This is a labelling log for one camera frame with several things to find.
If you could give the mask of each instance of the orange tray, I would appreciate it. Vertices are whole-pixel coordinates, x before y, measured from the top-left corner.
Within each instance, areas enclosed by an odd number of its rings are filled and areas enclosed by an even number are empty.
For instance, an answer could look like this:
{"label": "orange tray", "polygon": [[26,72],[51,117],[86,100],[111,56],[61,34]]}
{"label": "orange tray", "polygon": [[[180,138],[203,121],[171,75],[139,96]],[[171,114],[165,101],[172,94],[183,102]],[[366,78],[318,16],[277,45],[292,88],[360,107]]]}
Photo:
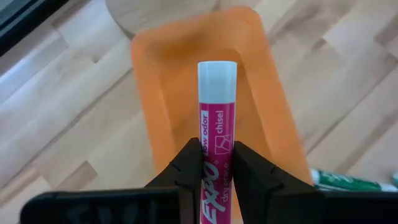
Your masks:
{"label": "orange tray", "polygon": [[[238,62],[236,140],[311,184],[260,17],[246,7],[145,30],[131,44],[154,163],[162,171],[199,136],[197,63]],[[239,214],[236,199],[234,217]]]}

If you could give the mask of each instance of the wooden floor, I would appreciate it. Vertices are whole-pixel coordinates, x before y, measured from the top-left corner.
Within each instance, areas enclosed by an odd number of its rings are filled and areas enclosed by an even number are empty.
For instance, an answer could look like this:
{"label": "wooden floor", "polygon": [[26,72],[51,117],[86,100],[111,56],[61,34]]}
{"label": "wooden floor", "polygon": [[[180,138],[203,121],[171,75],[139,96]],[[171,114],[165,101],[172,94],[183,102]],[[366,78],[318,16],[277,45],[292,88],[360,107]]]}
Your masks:
{"label": "wooden floor", "polygon": [[[310,166],[389,182],[398,170],[398,1],[253,8]],[[0,59],[0,220],[46,190],[155,175],[129,40],[103,0],[71,1]]]}

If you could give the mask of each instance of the marker cap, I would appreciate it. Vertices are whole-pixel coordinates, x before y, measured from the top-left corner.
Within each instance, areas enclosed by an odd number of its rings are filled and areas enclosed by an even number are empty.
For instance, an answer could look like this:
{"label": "marker cap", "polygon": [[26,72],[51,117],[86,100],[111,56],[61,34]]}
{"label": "marker cap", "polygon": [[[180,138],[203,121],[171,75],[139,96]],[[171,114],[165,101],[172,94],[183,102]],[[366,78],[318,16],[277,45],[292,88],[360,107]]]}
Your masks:
{"label": "marker cap", "polygon": [[315,169],[310,169],[311,171],[311,176],[312,176],[312,180],[314,184],[319,184],[320,181],[320,175],[319,175],[319,171],[315,170]]}
{"label": "marker cap", "polygon": [[396,192],[398,189],[391,184],[380,184],[381,190],[385,192]]}
{"label": "marker cap", "polygon": [[199,103],[234,103],[237,67],[229,61],[199,62]]}

